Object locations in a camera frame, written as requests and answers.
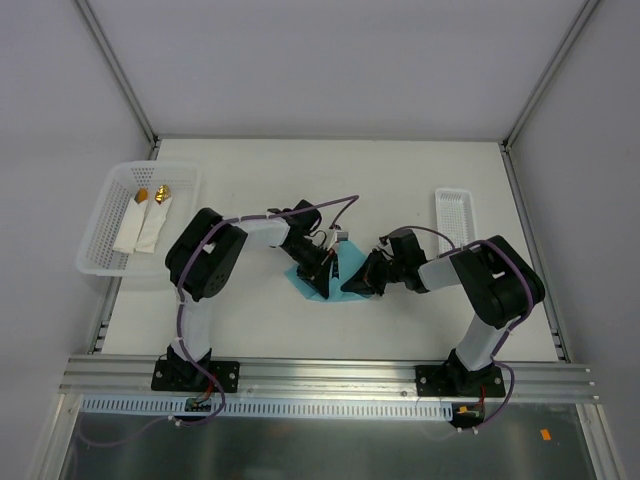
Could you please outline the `blue paper napkin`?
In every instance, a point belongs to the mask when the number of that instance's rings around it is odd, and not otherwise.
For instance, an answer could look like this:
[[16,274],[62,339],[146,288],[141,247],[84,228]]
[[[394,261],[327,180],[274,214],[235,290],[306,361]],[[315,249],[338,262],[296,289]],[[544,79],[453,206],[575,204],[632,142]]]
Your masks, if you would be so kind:
[[339,267],[340,278],[331,279],[330,281],[330,296],[328,300],[324,300],[319,294],[314,293],[309,287],[306,287],[301,280],[297,278],[295,266],[287,269],[284,272],[284,276],[289,283],[302,295],[303,298],[309,301],[321,302],[321,303],[340,303],[348,301],[364,300],[364,297],[341,291],[341,286],[351,278],[356,271],[362,266],[366,260],[366,255],[360,250],[360,248],[351,241],[344,241],[340,243],[337,253],[339,254]]

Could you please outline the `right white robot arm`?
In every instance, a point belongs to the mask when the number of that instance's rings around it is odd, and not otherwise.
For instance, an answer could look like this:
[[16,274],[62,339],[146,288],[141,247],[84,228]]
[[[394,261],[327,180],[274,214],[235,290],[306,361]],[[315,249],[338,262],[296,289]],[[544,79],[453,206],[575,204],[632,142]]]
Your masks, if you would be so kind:
[[382,242],[392,252],[372,251],[342,291],[371,297],[382,296],[386,286],[395,283],[418,294],[461,286],[474,312],[463,339],[443,364],[415,367],[417,395],[505,398],[503,369],[494,357],[513,328],[544,300],[540,277],[500,235],[432,260],[409,228],[390,233]]

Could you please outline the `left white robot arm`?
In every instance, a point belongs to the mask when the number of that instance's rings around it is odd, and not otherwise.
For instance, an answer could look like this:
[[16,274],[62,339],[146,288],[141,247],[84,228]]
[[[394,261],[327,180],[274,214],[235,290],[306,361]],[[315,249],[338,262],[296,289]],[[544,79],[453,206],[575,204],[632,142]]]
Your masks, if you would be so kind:
[[212,299],[230,280],[243,251],[266,248],[283,250],[296,263],[295,277],[328,298],[337,253],[311,239],[321,220],[319,210],[305,200],[292,209],[242,218],[199,210],[165,258],[179,299],[178,319],[175,339],[155,364],[151,389],[235,393],[240,364],[212,359]]

